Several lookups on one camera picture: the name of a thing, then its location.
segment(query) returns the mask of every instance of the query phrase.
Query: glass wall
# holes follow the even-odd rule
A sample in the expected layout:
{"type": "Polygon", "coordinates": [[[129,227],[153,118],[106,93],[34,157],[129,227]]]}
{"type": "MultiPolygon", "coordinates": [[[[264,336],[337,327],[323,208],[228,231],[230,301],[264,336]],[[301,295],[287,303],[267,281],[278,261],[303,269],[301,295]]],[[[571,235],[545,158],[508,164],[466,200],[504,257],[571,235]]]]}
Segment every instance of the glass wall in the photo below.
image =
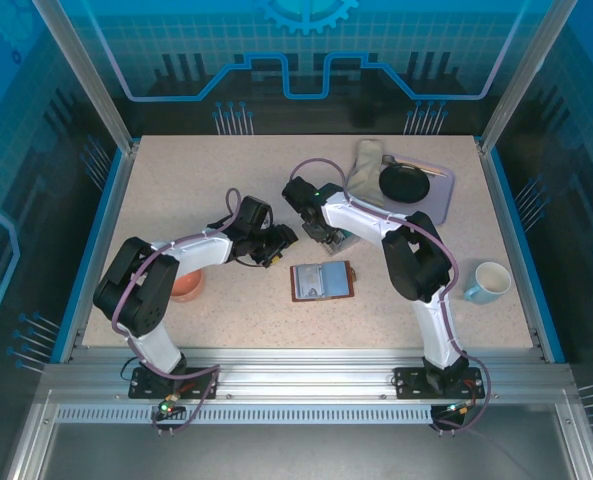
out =
{"type": "Polygon", "coordinates": [[[593,384],[593,0],[579,0],[498,143],[568,361],[593,384]]]}
{"type": "Polygon", "coordinates": [[[0,1],[0,478],[115,150],[31,2],[0,1]]]}
{"type": "Polygon", "coordinates": [[[65,0],[132,130],[480,134],[551,0],[65,0]]]}

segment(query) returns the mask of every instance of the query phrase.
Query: gear logo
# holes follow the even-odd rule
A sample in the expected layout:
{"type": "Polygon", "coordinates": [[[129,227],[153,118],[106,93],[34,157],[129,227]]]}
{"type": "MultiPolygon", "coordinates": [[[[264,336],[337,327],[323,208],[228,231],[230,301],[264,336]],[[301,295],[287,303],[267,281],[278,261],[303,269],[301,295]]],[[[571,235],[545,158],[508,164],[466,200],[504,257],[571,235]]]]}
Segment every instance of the gear logo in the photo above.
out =
{"type": "Polygon", "coordinates": [[[0,35],[12,48],[20,49],[34,31],[30,0],[0,0],[0,35]]]}
{"type": "Polygon", "coordinates": [[[349,18],[349,9],[358,7],[358,1],[257,0],[256,6],[265,12],[265,20],[274,20],[278,28],[309,35],[312,30],[323,33],[325,28],[336,28],[336,21],[349,18]]]}

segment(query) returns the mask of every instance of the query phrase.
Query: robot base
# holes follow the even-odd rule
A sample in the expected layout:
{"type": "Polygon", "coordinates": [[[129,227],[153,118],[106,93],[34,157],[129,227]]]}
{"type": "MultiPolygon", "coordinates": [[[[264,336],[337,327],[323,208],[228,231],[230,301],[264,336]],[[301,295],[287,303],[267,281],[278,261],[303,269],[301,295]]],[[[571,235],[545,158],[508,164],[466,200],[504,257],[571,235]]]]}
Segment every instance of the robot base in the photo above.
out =
{"type": "Polygon", "coordinates": [[[426,370],[419,368],[395,368],[392,383],[396,386],[396,398],[398,400],[433,400],[453,399],[468,400],[473,396],[476,399],[485,398],[485,389],[481,378],[480,369],[475,367],[467,368],[460,379],[445,390],[441,395],[427,382],[426,370]],[[474,391],[465,383],[467,380],[473,382],[474,391]]]}
{"type": "MultiPolygon", "coordinates": [[[[186,368],[184,375],[200,372],[201,370],[203,370],[203,368],[186,368]]],[[[203,396],[203,392],[205,391],[205,388],[207,388],[211,378],[212,375],[207,374],[185,381],[184,384],[193,383],[194,385],[183,391],[180,398],[185,400],[199,400],[203,396]]],[[[132,373],[132,380],[127,396],[134,399],[160,400],[167,395],[174,393],[175,383],[176,388],[181,384],[181,382],[174,382],[172,380],[161,378],[147,368],[138,367],[135,368],[132,373]]],[[[218,378],[214,382],[211,391],[207,394],[208,400],[216,398],[217,385],[218,378]]]]}

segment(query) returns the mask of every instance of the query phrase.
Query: mug handle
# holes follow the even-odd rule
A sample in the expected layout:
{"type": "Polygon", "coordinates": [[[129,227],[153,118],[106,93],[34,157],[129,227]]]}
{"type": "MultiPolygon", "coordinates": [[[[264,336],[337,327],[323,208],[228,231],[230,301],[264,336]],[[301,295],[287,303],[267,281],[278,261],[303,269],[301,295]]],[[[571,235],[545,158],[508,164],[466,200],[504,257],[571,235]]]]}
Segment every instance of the mug handle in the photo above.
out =
{"type": "Polygon", "coordinates": [[[463,298],[467,301],[471,301],[472,297],[476,295],[480,291],[480,287],[478,285],[474,285],[472,288],[467,290],[463,295],[463,298]]]}

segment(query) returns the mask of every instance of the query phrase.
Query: speckled countertop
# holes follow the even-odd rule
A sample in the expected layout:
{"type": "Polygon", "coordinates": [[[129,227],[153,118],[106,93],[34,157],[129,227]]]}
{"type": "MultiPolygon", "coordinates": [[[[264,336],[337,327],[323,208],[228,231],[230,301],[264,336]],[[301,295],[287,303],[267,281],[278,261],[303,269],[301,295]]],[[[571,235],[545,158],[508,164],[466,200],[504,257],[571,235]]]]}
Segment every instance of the speckled countertop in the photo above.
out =
{"type": "MultiPolygon", "coordinates": [[[[389,282],[382,250],[360,242],[333,260],[349,260],[358,278],[356,296],[292,303],[289,267],[329,261],[301,228],[281,197],[300,161],[326,157],[348,171],[356,143],[379,138],[385,149],[444,165],[456,174],[447,221],[438,228],[461,267],[451,295],[456,332],[465,347],[531,347],[515,286],[495,303],[462,300],[466,277],[481,261],[509,268],[487,184],[470,136],[145,136],[132,171],[111,247],[109,264],[123,241],[138,236],[162,241],[199,232],[226,215],[224,195],[235,186],[268,202],[276,223],[300,241],[269,269],[237,263],[206,269],[205,290],[186,304],[170,302],[165,316],[172,339],[184,347],[416,348],[422,346],[411,304],[389,282]]],[[[302,176],[317,186],[339,182],[328,166],[309,165],[302,176]]],[[[123,346],[95,307],[84,344],[123,346]]]]}

